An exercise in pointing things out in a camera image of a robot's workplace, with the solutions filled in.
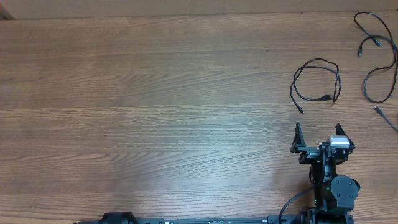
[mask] wooden tabletop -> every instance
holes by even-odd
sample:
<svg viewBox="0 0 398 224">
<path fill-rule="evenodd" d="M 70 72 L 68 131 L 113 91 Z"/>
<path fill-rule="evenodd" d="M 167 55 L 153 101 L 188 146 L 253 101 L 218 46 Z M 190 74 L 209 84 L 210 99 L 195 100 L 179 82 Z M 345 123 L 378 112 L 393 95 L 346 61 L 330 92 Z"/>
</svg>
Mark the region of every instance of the wooden tabletop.
<svg viewBox="0 0 398 224">
<path fill-rule="evenodd" d="M 377 12 L 398 38 L 398 12 Z M 398 219 L 398 135 L 363 94 L 392 61 L 353 12 L 0 21 L 0 222 L 72 223 L 104 212 L 137 217 L 264 217 L 310 186 L 289 152 L 340 123 L 357 148 L 338 166 L 362 186 L 358 223 Z M 360 21 L 387 35 L 377 19 Z M 296 69 L 340 67 L 332 102 L 295 99 Z M 369 79 L 380 100 L 393 70 Z M 301 94 L 333 94 L 335 76 L 305 70 Z M 379 105 L 398 124 L 398 90 Z M 291 204 L 296 214 L 313 196 Z"/>
</svg>

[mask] wood grain surface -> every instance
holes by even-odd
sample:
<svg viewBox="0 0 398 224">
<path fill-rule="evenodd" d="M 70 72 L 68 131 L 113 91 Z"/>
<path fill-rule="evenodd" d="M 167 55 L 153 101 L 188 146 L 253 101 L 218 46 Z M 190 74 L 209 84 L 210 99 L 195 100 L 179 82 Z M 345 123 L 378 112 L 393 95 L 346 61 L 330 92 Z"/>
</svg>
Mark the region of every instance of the wood grain surface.
<svg viewBox="0 0 398 224">
<path fill-rule="evenodd" d="M 378 12 L 398 34 L 398 12 Z M 361 183 L 358 223 L 398 219 L 398 136 L 363 95 L 391 49 L 359 43 L 354 13 L 119 17 L 0 22 L 0 223 L 137 217 L 263 217 L 309 187 L 289 153 L 300 121 L 309 146 L 341 123 L 357 145 L 340 175 Z M 373 17 L 360 21 L 386 35 Z M 331 102 L 289 95 L 294 71 L 339 65 Z M 334 75 L 304 71 L 305 96 Z M 384 98 L 393 71 L 369 79 Z M 398 124 L 398 95 L 380 105 Z M 313 205 L 312 195 L 286 213 Z"/>
</svg>

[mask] dark object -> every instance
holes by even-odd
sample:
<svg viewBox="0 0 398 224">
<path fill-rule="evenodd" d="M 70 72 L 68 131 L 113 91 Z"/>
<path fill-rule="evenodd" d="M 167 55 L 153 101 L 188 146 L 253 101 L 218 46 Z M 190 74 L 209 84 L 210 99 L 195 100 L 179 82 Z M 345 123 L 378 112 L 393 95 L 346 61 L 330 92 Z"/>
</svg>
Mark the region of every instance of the dark object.
<svg viewBox="0 0 398 224">
<path fill-rule="evenodd" d="M 312 62 L 316 62 L 317 60 L 321 60 L 321 61 L 324 61 L 324 62 L 327 62 L 327 63 L 330 63 L 330 64 L 334 65 L 334 66 L 336 67 L 336 70 L 333 70 L 333 69 L 328 68 L 328 67 L 323 67 L 323 66 L 308 65 L 308 64 L 310 64 L 310 63 L 312 63 Z M 328 60 L 325 60 L 325 59 L 322 59 L 322 58 L 315 58 L 315 59 L 313 59 L 313 60 L 307 61 L 301 68 L 299 68 L 299 69 L 294 73 L 293 82 L 292 82 L 292 84 L 290 85 L 290 97 L 292 98 L 293 103 L 296 105 L 296 107 L 297 107 L 297 109 L 300 111 L 300 113 L 304 114 L 304 110 L 303 110 L 303 108 L 301 108 L 301 106 L 299 106 L 299 104 L 297 104 L 297 102 L 296 102 L 296 101 L 294 100 L 294 98 L 293 98 L 293 93 L 292 93 L 292 88 L 293 88 L 293 86 L 294 86 L 294 89 L 295 89 L 296 93 L 298 94 L 298 96 L 301 97 L 301 99 L 303 99 L 303 100 L 307 100 L 307 101 L 328 101 L 328 100 L 331 100 L 331 96 L 330 96 L 330 95 L 325 95 L 325 96 L 322 96 L 322 97 L 320 97 L 320 98 L 313 99 L 313 98 L 304 97 L 304 96 L 302 96 L 302 95 L 299 93 L 299 90 L 297 89 L 297 86 L 296 86 L 296 80 L 299 79 L 299 76 L 300 76 L 301 73 L 303 72 L 304 68 L 321 68 L 321 69 L 325 69 L 325 70 L 331 71 L 331 72 L 333 72 L 334 74 L 336 74 L 335 92 L 334 92 L 334 94 L 333 94 L 333 102 L 336 102 L 336 100 L 338 99 L 338 96 L 340 95 L 340 91 L 341 91 L 341 80 L 340 80 L 340 75 L 339 75 L 338 66 L 337 66 L 337 64 L 335 64 L 335 63 L 333 63 L 333 62 L 329 62 Z M 337 83 L 338 83 L 338 86 L 339 86 L 339 87 L 338 87 L 338 93 L 337 93 L 337 95 L 336 95 Z"/>
<path fill-rule="evenodd" d="M 387 30 L 387 32 L 388 32 L 388 34 L 389 34 L 389 38 L 388 38 L 388 37 L 381 36 L 381 35 L 371 35 L 366 29 L 364 29 L 364 28 L 356 21 L 356 17 L 357 17 L 358 15 L 360 15 L 360 14 L 369 14 L 369 15 L 372 15 L 372 16 L 376 17 L 377 19 L 379 19 L 380 22 L 383 24 L 383 26 L 386 28 L 386 30 Z M 372 13 L 372 12 L 359 12 L 359 13 L 355 14 L 355 16 L 354 16 L 354 21 L 355 21 L 356 25 L 358 25 L 359 28 L 360 28 L 363 32 L 365 32 L 365 34 L 368 35 L 368 37 L 365 38 L 365 39 L 361 42 L 361 44 L 359 45 L 359 49 L 358 49 L 358 56 L 359 56 L 359 57 L 362 56 L 362 45 L 363 45 L 363 43 L 365 43 L 365 41 L 367 41 L 367 40 L 369 40 L 369 39 L 372 39 L 372 40 L 374 41 L 374 43 L 375 43 L 378 47 L 381 47 L 381 43 L 380 43 L 380 41 L 378 41 L 377 39 L 384 39 L 384 40 L 390 42 L 390 44 L 391 44 L 392 54 L 394 55 L 394 59 L 393 59 L 393 61 L 392 61 L 392 64 L 391 64 L 390 66 L 381 67 L 381 68 L 375 68 L 375 69 L 371 70 L 371 71 L 366 75 L 366 78 L 365 78 L 364 83 L 363 83 L 363 91 L 364 91 L 365 97 L 366 97 L 370 102 L 372 102 L 372 103 L 383 103 L 383 102 L 385 102 L 386 100 L 388 100 L 388 99 L 390 98 L 390 96 L 392 95 L 392 92 L 394 91 L 394 87 L 395 87 L 395 85 L 396 85 L 396 81 L 397 81 L 397 72 L 398 72 L 398 63 L 397 63 L 397 51 L 398 51 L 398 48 L 397 48 L 396 44 L 394 43 L 394 39 L 392 38 L 390 29 L 389 29 L 388 26 L 384 23 L 384 21 L 383 21 L 379 16 L 377 16 L 376 14 L 374 14 L 374 13 Z M 384 98 L 383 100 L 381 100 L 381 101 L 372 100 L 372 99 L 368 96 L 368 93 L 366 92 L 366 84 L 367 84 L 367 82 L 368 82 L 368 78 L 371 76 L 371 74 L 372 74 L 373 72 L 375 72 L 375 71 L 377 71 L 377 70 L 382 70 L 382 69 L 390 69 L 390 68 L 392 68 L 394 65 L 396 66 L 396 69 L 395 69 L 395 72 L 394 72 L 394 81 L 392 81 L 392 86 L 391 86 L 391 90 L 390 90 L 389 94 L 387 95 L 387 97 L 385 97 L 385 98 Z"/>
<path fill-rule="evenodd" d="M 354 224 L 353 216 L 347 212 L 354 209 L 354 200 L 360 190 L 359 183 L 346 176 L 338 176 L 336 165 L 348 160 L 355 149 L 354 143 L 345 134 L 340 124 L 336 125 L 336 135 L 329 136 L 319 147 L 307 147 L 297 122 L 291 153 L 300 153 L 301 164 L 310 164 L 312 186 L 290 199 L 279 215 L 266 218 L 216 218 L 163 220 L 162 218 L 134 218 L 132 212 L 105 213 L 101 220 L 78 224 Z M 314 190 L 315 207 L 308 208 L 298 215 L 283 215 L 285 208 L 295 199 Z"/>
<path fill-rule="evenodd" d="M 387 121 L 388 124 L 390 124 L 390 126 L 391 126 L 395 131 L 398 132 L 398 129 L 387 119 L 386 115 L 384 115 L 384 113 L 380 110 L 380 108 L 378 108 L 377 106 L 375 106 L 374 109 L 376 110 L 376 112 L 379 113 L 379 115 L 381 115 L 381 116 Z"/>
</svg>

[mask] wooden table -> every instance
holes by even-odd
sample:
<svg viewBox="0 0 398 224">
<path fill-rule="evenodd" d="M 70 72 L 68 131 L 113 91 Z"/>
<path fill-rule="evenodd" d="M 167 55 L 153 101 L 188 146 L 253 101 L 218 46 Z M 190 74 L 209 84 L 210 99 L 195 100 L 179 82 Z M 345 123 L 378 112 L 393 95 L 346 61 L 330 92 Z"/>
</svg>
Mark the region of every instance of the wooden table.
<svg viewBox="0 0 398 224">
<path fill-rule="evenodd" d="M 398 38 L 398 12 L 378 12 Z M 353 12 L 119 17 L 0 22 L 0 222 L 71 223 L 104 212 L 137 217 L 263 217 L 310 186 L 289 153 L 341 123 L 357 145 L 338 173 L 361 183 L 358 223 L 395 223 L 398 135 L 363 95 L 392 60 Z M 386 35 L 371 16 L 361 22 Z M 339 65 L 338 101 L 289 95 L 294 71 Z M 369 80 L 384 98 L 393 70 Z M 333 94 L 334 74 L 304 71 L 305 96 Z M 398 90 L 380 105 L 398 124 Z M 312 195 L 285 211 L 313 205 Z"/>
</svg>

